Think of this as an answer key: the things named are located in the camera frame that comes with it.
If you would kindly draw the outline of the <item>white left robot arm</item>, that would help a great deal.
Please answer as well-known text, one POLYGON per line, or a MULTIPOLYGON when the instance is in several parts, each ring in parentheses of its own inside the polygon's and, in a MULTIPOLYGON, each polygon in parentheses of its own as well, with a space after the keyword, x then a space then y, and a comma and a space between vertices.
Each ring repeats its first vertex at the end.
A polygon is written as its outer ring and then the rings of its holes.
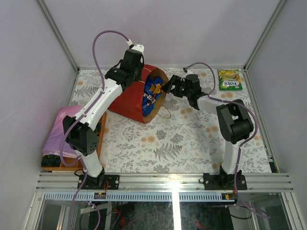
POLYGON ((144 46, 134 45, 125 51, 124 58, 105 75, 104 85, 90 101, 74 116, 63 119, 65 142, 81 157, 84 171, 89 175, 88 183, 94 189, 104 186, 101 175, 103 166, 97 155, 99 138, 94 132, 100 118, 128 87, 139 81, 144 67, 144 46))

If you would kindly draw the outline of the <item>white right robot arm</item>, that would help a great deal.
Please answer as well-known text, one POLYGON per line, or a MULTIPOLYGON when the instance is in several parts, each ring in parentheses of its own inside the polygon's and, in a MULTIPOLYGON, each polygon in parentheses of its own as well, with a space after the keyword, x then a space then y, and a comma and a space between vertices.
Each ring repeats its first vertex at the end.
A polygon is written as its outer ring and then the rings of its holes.
POLYGON ((225 140, 224 161, 221 165, 219 185, 229 189, 236 183, 235 174, 239 171, 241 144, 254 130, 249 116, 250 110, 240 99, 225 101, 204 93, 198 75, 189 74, 184 78, 173 75, 161 88, 175 97, 186 97, 189 105, 196 110, 217 115, 219 129, 225 140))

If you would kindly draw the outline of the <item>green Fox's spring tea candy bag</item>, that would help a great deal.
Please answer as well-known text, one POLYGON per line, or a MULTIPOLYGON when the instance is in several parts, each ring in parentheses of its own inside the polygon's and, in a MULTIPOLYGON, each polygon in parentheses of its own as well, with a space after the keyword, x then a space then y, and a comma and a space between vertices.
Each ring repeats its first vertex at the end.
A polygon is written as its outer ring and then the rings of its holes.
POLYGON ((221 91, 240 91, 243 90, 239 69, 219 69, 219 90, 221 91))

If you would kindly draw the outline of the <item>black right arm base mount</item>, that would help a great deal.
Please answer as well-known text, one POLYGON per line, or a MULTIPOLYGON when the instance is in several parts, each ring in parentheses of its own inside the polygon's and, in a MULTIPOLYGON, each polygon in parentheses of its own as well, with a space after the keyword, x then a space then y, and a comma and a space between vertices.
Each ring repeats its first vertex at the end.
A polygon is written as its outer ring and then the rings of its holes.
MULTIPOLYGON (((235 175, 204 173, 203 183, 205 190, 234 190, 235 175)), ((240 172, 236 175, 236 187, 238 191, 248 189, 245 176, 240 172)))

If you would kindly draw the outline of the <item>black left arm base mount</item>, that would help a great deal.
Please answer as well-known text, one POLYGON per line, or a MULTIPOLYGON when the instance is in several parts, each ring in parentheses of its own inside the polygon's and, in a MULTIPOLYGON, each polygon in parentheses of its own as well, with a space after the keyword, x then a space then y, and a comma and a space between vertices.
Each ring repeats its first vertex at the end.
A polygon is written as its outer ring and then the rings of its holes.
POLYGON ((101 173, 98 177, 94 178, 87 176, 85 179, 85 174, 79 175, 78 188, 84 182, 81 189, 86 190, 118 190, 120 176, 114 174, 104 174, 101 173))

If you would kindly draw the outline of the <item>red paper bag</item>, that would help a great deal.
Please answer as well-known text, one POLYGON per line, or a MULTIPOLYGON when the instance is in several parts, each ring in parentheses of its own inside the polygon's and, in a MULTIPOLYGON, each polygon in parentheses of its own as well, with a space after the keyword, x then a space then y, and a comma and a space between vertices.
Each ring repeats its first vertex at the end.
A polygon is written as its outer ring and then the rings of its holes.
POLYGON ((165 72, 158 67, 145 65, 142 70, 141 80, 134 82, 128 87, 115 101, 109 106, 108 110, 138 121, 140 123, 149 123, 159 112, 166 97, 166 93, 162 91, 160 98, 154 103, 154 110, 148 115, 142 115, 142 95, 144 83, 147 77, 160 77, 163 80, 163 85, 168 83, 168 77, 165 72))

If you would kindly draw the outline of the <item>blue Doritos chip bag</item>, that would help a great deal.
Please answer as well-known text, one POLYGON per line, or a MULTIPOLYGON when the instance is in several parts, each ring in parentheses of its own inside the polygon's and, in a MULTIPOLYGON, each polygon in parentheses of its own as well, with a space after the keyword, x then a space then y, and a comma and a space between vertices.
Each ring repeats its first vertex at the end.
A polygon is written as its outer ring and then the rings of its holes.
POLYGON ((142 95, 142 115, 148 116, 154 110, 154 103, 162 95, 163 80, 160 77, 147 77, 142 95))

